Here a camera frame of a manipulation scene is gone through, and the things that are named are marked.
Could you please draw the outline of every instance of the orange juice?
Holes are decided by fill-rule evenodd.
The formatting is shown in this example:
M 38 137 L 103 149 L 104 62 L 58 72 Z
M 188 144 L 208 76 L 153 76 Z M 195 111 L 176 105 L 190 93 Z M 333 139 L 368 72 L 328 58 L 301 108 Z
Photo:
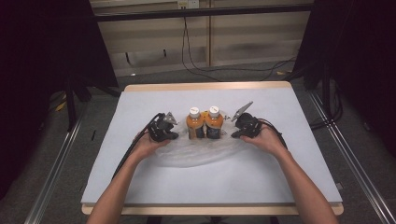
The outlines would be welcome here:
M 223 116 L 219 112 L 217 106 L 210 106 L 209 113 L 205 116 L 206 137 L 211 139 L 219 139 L 221 137 L 221 126 Z
M 190 114 L 186 117 L 187 127 L 189 128 L 189 138 L 205 138 L 204 124 L 205 118 L 201 116 L 198 107 L 192 107 Z

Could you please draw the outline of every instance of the wall outlet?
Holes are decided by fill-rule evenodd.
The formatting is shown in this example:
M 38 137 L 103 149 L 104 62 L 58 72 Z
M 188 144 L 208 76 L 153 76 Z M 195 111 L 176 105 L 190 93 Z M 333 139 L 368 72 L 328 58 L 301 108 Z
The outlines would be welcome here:
M 199 0 L 189 0 L 188 8 L 199 8 Z
M 187 9 L 187 8 L 189 8 L 189 1 L 188 0 L 178 0 L 177 1 L 177 8 L 178 9 Z

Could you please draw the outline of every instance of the person's right arm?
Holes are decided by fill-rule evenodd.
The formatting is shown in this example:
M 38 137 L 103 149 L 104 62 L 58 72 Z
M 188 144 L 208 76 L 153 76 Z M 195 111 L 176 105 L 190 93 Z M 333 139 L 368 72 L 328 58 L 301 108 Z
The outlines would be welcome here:
M 304 223 L 338 223 L 326 198 L 282 145 L 273 130 L 263 124 L 258 136 L 241 136 L 241 139 L 271 153 L 277 159 Z

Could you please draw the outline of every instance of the hand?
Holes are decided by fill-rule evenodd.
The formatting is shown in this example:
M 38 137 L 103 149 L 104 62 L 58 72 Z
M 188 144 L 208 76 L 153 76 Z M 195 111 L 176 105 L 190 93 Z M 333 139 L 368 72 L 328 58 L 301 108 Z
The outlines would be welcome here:
M 154 153 L 154 151 L 159 147 L 164 147 L 170 140 L 164 140 L 162 142 L 156 142 L 151 139 L 149 133 L 145 133 L 137 142 L 136 146 L 134 146 L 134 150 L 131 155 L 134 154 L 138 158 L 139 161 L 147 158 L 149 155 Z
M 268 125 L 263 124 L 262 129 L 254 138 L 249 138 L 247 136 L 242 135 L 240 137 L 246 143 L 253 144 L 254 146 L 271 153 L 272 155 L 276 156 L 280 153 L 285 151 L 285 147 L 279 140 L 279 137 L 276 135 L 275 131 L 273 131 Z

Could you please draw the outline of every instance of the person's left hand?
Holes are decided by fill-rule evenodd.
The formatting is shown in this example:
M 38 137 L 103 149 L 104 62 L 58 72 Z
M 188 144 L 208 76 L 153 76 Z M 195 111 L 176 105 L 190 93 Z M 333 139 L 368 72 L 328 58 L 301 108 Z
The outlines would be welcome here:
M 149 155 L 154 153 L 154 151 L 159 147 L 164 147 L 170 140 L 164 140 L 162 142 L 156 142 L 151 139 L 149 133 L 145 133 L 140 140 L 137 142 L 136 146 L 134 146 L 134 150 L 131 154 L 135 154 L 136 157 L 142 161 L 147 158 Z

